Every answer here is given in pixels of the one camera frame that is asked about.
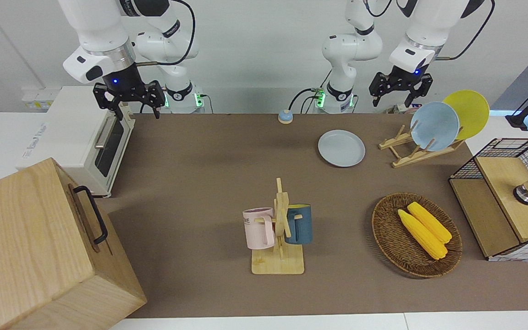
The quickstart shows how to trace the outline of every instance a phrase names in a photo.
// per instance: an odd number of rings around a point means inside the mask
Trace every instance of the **corn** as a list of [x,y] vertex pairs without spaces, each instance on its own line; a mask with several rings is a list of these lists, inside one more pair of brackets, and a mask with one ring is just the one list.
[[443,244],[449,243],[451,233],[429,211],[416,201],[407,206],[409,212],[417,218]]
[[425,228],[419,220],[402,209],[398,210],[398,216],[401,218],[402,224],[405,228],[409,230],[415,240],[417,240],[421,247],[423,247],[433,259],[439,260],[446,256],[446,246],[431,234],[431,232]]

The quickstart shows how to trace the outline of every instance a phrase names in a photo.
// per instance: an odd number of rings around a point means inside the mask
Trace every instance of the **wooden crate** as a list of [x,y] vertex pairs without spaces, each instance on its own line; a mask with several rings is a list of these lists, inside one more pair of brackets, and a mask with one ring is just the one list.
[[0,179],[0,330],[106,330],[145,304],[107,214],[47,159]]
[[528,243],[528,205],[513,196],[528,180],[517,157],[476,157],[483,178],[449,180],[485,257],[515,251]]

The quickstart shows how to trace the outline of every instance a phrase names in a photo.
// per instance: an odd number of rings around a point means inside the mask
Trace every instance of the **wicker basket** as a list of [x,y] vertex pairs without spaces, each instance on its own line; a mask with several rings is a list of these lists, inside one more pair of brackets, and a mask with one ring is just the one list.
[[[416,201],[436,217],[452,235],[445,245],[446,257],[434,260],[415,241],[402,225],[397,210],[405,209]],[[374,238],[384,255],[403,271],[421,278],[431,278],[447,274],[457,266],[462,257],[462,239],[457,227],[449,216],[435,203],[425,197],[398,192],[384,197],[372,213]]]

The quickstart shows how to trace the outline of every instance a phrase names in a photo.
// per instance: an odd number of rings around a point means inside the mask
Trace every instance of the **white toaster oven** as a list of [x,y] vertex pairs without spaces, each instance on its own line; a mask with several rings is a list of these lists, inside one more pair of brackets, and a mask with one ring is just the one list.
[[90,86],[65,86],[19,154],[17,169],[53,157],[78,184],[109,196],[134,128],[130,108],[123,120],[101,110]]

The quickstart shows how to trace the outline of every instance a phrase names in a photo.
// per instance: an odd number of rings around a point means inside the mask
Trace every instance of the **plate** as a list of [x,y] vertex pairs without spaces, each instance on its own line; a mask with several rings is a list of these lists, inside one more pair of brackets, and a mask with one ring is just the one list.
[[321,157],[338,167],[350,167],[364,159],[366,148],[358,136],[346,130],[331,130],[319,138]]
[[459,118],[462,130],[457,134],[458,140],[475,136],[488,123],[490,106],[486,98],[475,90],[453,92],[444,98],[444,103],[452,107]]
[[[435,260],[417,243],[402,224],[398,209],[416,201],[427,209],[451,233],[451,240],[445,245],[447,255]],[[398,192],[384,197],[372,212],[372,232],[380,250],[398,268],[412,277],[431,278],[447,274],[462,258],[462,238],[451,218],[427,198]]]
[[[422,149],[438,152],[449,147],[457,137],[459,119],[452,107],[443,102],[429,102],[419,108],[411,119],[411,127],[419,121],[411,136]],[[432,139],[435,142],[427,148]]]

